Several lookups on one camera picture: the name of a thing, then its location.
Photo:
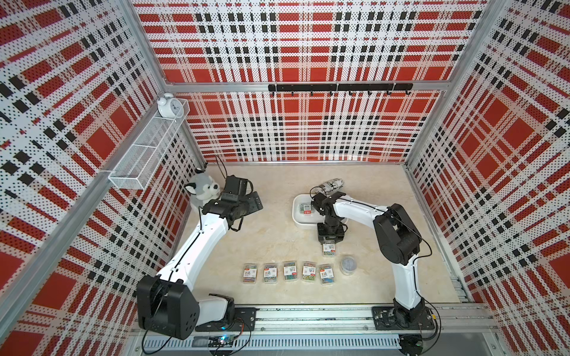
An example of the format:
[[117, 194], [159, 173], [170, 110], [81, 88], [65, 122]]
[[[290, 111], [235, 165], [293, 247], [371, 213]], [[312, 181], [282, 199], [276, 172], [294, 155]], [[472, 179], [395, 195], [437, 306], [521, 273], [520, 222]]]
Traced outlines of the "white plastic storage box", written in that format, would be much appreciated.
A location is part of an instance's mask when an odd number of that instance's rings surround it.
[[317, 230], [317, 224], [324, 222], [324, 216], [313, 207], [309, 194], [299, 194], [294, 198], [292, 219], [294, 224], [303, 230]]

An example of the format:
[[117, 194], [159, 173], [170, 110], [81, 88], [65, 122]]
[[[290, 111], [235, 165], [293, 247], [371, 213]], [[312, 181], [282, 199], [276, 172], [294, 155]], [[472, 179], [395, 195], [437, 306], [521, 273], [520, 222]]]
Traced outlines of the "round clear paper clip box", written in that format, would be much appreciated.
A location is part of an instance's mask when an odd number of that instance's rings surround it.
[[346, 255], [343, 256], [340, 263], [341, 273], [347, 276], [353, 275], [356, 273], [358, 268], [356, 259], [353, 256]]

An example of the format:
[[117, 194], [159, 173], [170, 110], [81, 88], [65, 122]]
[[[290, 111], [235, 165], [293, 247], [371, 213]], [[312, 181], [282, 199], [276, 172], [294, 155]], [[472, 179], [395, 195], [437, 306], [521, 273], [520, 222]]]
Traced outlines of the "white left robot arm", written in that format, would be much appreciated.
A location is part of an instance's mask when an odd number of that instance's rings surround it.
[[141, 329], [184, 340], [199, 326], [219, 323], [226, 328], [235, 320], [233, 298], [193, 294], [197, 277], [220, 239], [233, 223], [262, 208], [250, 180], [230, 175], [223, 185], [206, 172], [194, 175], [185, 190], [199, 215], [197, 226], [180, 250], [154, 276], [137, 284], [137, 312]]

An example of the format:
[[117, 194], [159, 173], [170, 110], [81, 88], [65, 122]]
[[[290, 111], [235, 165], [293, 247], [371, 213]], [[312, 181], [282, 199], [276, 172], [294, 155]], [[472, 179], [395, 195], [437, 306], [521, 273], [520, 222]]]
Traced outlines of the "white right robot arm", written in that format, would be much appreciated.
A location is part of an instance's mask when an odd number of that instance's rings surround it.
[[374, 206], [354, 200], [342, 192], [330, 196], [317, 193], [312, 198], [312, 206], [324, 217], [324, 221], [317, 224], [320, 243], [344, 240], [346, 220], [374, 230], [380, 252], [392, 265], [395, 324], [403, 329], [417, 325], [426, 311], [425, 299], [419, 292], [417, 272], [423, 238], [403, 206]]

